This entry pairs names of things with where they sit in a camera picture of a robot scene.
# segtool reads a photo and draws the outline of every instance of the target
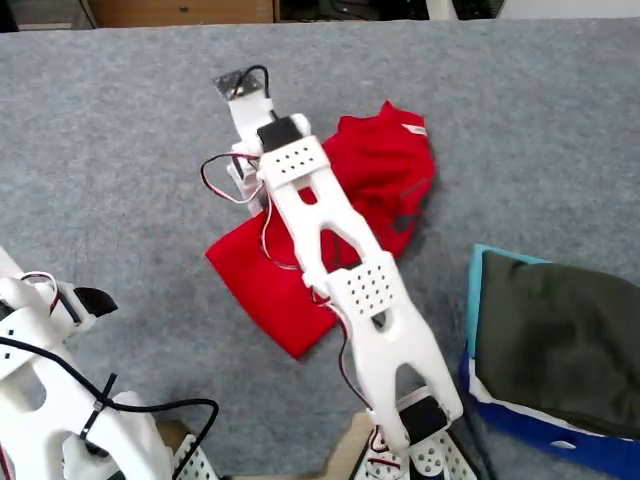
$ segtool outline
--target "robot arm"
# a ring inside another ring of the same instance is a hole
[[[284,220],[303,281],[342,317],[369,414],[391,450],[405,455],[409,435],[396,405],[400,366],[407,364],[423,377],[448,423],[462,415],[462,403],[433,333],[411,302],[392,255],[380,247],[349,203],[320,142],[310,134],[309,122],[299,114],[270,118],[265,108],[272,109],[273,104],[269,101],[265,107],[264,91],[230,95],[234,82],[229,77],[242,82],[247,73],[233,72],[221,77],[225,81],[216,81],[229,100],[242,138],[234,150],[260,156],[256,183],[265,187]],[[252,119],[251,125],[246,119]],[[317,198],[313,205],[300,197],[300,190],[307,187]],[[327,272],[320,248],[322,229],[333,230],[353,246],[361,263]]]
[[[110,297],[67,283],[27,283],[2,248],[0,275],[9,275],[0,277],[0,443],[13,460],[16,480],[102,480],[118,470],[127,478],[171,478],[170,451],[151,415],[102,410],[96,397],[59,365],[8,345],[28,344],[77,369],[62,342],[89,328],[96,316],[115,309]],[[23,393],[23,379],[28,375],[35,375],[46,391],[38,408]],[[116,395],[114,400],[142,405],[133,392]],[[87,431],[87,421],[97,410],[100,415]],[[108,452],[110,458],[86,454],[85,443],[79,439],[83,430],[86,441]]]

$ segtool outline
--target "dark green fabric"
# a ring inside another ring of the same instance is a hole
[[[640,288],[557,264],[483,257],[476,374],[499,400],[640,439]]]

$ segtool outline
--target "red cloth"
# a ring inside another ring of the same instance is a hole
[[[425,124],[420,115],[386,102],[374,117],[342,117],[338,132],[323,145],[351,204],[366,218],[382,248],[394,256],[407,246],[420,201],[435,176],[421,127]],[[222,237],[206,256],[249,316],[299,357],[334,325],[335,317],[311,301],[300,271],[284,270],[265,257],[260,247],[264,215]],[[274,259],[297,263],[291,237],[275,210],[266,238]],[[358,261],[355,250],[333,232],[323,231],[321,242],[329,271]]]

